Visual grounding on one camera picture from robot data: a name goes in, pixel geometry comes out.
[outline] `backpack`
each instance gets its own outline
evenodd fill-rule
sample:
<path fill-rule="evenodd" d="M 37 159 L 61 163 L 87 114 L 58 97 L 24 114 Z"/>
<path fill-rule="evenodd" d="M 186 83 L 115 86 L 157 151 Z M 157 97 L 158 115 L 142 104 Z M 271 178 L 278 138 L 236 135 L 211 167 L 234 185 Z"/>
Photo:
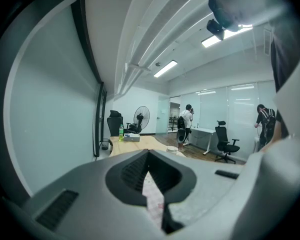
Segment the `backpack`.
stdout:
<path fill-rule="evenodd" d="M 265 109 L 261 110 L 261 113 L 263 114 L 262 121 L 264 123 L 264 137 L 266 141 L 269 142 L 275 132 L 275 125 L 276 125 L 275 114 L 273 112 L 273 109 L 269 109 L 269 114 Z"/>
<path fill-rule="evenodd" d="M 183 118 L 182 115 L 179 116 L 178 121 L 177 121 L 177 128 L 178 129 L 185 129 L 186 124 L 185 124 L 185 119 Z"/>

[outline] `plastic bottle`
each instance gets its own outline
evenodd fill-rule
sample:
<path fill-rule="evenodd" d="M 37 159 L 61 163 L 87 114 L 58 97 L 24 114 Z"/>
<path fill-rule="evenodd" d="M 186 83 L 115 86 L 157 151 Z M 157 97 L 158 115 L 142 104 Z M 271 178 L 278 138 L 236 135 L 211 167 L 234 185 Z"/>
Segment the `plastic bottle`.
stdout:
<path fill-rule="evenodd" d="M 119 141 L 123 141 L 124 139 L 124 126 L 121 124 L 119 128 Z"/>

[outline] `ceiling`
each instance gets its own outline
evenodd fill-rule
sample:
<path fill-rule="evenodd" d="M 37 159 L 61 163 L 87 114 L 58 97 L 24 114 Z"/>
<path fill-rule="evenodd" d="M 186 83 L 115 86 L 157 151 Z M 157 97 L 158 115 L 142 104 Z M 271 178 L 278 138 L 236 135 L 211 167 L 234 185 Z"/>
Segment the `ceiling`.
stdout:
<path fill-rule="evenodd" d="M 212 35 L 206 26 L 214 18 L 208 0 L 86 0 L 86 17 L 96 64 L 110 94 L 122 83 L 125 63 L 151 69 L 136 84 L 158 88 L 199 66 L 263 44 L 262 25 L 205 48 L 201 41 Z M 172 60 L 178 64 L 154 77 Z M 128 83 L 138 71 L 133 69 Z"/>

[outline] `trash can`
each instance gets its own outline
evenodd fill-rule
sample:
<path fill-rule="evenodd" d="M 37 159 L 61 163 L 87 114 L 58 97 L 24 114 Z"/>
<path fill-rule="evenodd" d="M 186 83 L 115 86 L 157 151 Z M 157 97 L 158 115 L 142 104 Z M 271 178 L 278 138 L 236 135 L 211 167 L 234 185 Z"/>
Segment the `trash can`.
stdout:
<path fill-rule="evenodd" d="M 104 138 L 103 141 L 101 142 L 101 149 L 108 150 L 108 148 L 109 148 L 109 139 Z"/>

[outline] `white shirt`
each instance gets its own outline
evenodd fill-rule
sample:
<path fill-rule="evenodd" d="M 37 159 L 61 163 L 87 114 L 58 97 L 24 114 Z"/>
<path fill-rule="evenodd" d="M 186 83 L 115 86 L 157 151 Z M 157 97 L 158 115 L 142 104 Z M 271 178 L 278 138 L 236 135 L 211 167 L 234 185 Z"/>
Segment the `white shirt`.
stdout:
<path fill-rule="evenodd" d="M 183 117 L 184 119 L 184 124 L 185 128 L 190 128 L 191 127 L 191 121 L 192 121 L 192 114 L 190 113 L 189 110 L 184 110 L 180 113 L 179 117 Z"/>

